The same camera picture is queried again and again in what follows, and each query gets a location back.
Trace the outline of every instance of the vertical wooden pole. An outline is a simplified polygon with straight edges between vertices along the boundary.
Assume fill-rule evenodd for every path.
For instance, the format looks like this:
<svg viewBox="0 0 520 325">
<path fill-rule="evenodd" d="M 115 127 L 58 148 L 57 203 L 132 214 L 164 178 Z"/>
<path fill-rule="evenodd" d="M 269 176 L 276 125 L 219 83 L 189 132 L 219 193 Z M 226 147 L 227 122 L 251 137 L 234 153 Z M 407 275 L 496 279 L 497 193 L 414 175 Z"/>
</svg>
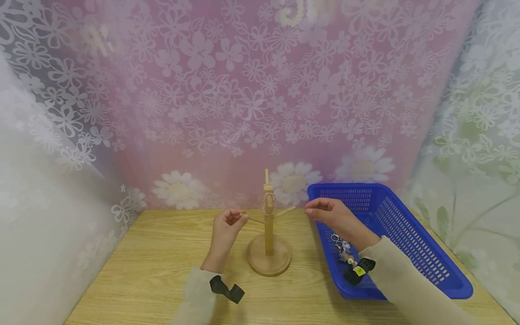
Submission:
<svg viewBox="0 0 520 325">
<path fill-rule="evenodd" d="M 272 196 L 267 193 L 274 193 L 274 188 L 269 183 L 269 170 L 265 169 L 265 184 L 264 184 L 264 231 L 265 231 L 265 255 L 273 255 L 273 219 L 275 211 L 275 202 Z"/>
</svg>

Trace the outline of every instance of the blue basket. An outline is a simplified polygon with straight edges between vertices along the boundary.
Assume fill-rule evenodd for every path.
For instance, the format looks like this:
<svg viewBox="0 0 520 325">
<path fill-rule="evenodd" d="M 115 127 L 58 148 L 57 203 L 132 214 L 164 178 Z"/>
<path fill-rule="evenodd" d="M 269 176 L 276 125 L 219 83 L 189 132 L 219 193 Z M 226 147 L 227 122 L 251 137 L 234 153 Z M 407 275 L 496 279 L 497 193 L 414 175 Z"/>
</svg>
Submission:
<svg viewBox="0 0 520 325">
<path fill-rule="evenodd" d="M 440 248 L 414 215 L 388 187 L 381 184 L 314 184 L 307 189 L 309 199 L 339 199 L 379 236 L 387 236 L 414 266 L 451 299 L 467 299 L 473 287 L 467 277 Z M 370 277 L 353 287 L 343 278 L 347 266 L 338 258 L 331 240 L 333 231 L 316 223 L 332 279 L 344 299 L 386 300 Z M 352 254 L 359 259 L 352 247 Z"/>
</svg>

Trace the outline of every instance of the wooden table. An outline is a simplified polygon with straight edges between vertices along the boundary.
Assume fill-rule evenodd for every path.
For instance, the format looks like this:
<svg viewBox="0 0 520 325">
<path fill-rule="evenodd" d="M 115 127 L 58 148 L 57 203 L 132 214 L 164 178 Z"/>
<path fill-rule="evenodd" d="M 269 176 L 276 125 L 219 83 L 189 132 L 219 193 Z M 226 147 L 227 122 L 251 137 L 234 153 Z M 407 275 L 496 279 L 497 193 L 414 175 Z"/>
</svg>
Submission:
<svg viewBox="0 0 520 325">
<path fill-rule="evenodd" d="M 88 288 L 65 324 L 170 324 L 183 299 L 193 266 L 210 246 L 216 210 L 145 211 Z M 249 210 L 251 215 L 260 211 Z M 334 286 L 316 227 L 298 209 L 275 220 L 275 233 L 292 243 L 289 269 L 275 278 L 256 274 L 245 250 L 263 225 L 250 220 L 233 247 L 226 283 L 245 291 L 239 305 L 220 298 L 212 324 L 407 324 L 388 302 L 347 301 Z M 462 266 L 474 286 L 469 300 L 457 301 L 479 323 L 515 324 Z"/>
</svg>

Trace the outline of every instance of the finger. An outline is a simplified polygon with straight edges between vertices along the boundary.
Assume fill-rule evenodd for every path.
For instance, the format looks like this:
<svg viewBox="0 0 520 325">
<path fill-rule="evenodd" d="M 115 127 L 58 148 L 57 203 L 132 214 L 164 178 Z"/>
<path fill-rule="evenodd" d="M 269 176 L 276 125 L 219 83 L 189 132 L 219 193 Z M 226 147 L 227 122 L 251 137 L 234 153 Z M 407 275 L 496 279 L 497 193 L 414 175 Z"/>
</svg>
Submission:
<svg viewBox="0 0 520 325">
<path fill-rule="evenodd" d="M 305 209 L 305 213 L 314 221 L 325 223 L 330 218 L 331 213 L 321 209 Z"/>
<path fill-rule="evenodd" d="M 328 198 L 317 198 L 305 205 L 306 209 L 322 209 L 326 211 L 331 211 L 334 207 L 335 199 Z"/>
<path fill-rule="evenodd" d="M 237 214 L 240 214 L 240 213 L 244 213 L 245 211 L 242 210 L 242 209 L 234 209 L 234 208 L 229 208 L 229 209 L 225 209 L 221 214 L 224 215 L 226 218 L 229 217 L 229 216 L 232 216 L 232 215 L 237 215 Z"/>
<path fill-rule="evenodd" d="M 240 229 L 242 229 L 242 227 L 248 223 L 248 220 L 249 220 L 249 214 L 244 214 L 243 216 L 240 217 L 240 219 L 238 219 L 231 227 L 234 231 L 236 231 L 236 233 L 238 233 L 240 231 Z"/>
<path fill-rule="evenodd" d="M 234 225 L 235 222 L 237 222 L 237 220 L 239 220 L 239 219 L 240 219 L 240 214 L 232 215 L 232 216 L 230 216 L 230 217 L 228 218 L 228 223 L 229 223 L 230 225 Z"/>
</svg>

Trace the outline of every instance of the fuzzy white sweater sleeve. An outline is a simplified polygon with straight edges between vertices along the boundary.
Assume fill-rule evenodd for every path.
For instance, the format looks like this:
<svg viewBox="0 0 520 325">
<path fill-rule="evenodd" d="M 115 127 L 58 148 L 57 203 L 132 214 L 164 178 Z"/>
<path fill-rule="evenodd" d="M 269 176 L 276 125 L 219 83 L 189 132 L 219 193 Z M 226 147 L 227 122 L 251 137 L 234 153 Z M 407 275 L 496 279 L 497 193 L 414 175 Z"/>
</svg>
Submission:
<svg viewBox="0 0 520 325">
<path fill-rule="evenodd" d="M 366 248 L 359 256 L 375 261 L 370 278 L 412 324 L 475 324 L 455 302 L 426 279 L 387 237 L 383 236 L 379 243 Z"/>
<path fill-rule="evenodd" d="M 210 280 L 217 274 L 194 267 L 184 287 L 184 301 L 173 319 L 173 325 L 209 325 L 217 295 L 211 291 Z"/>
</svg>

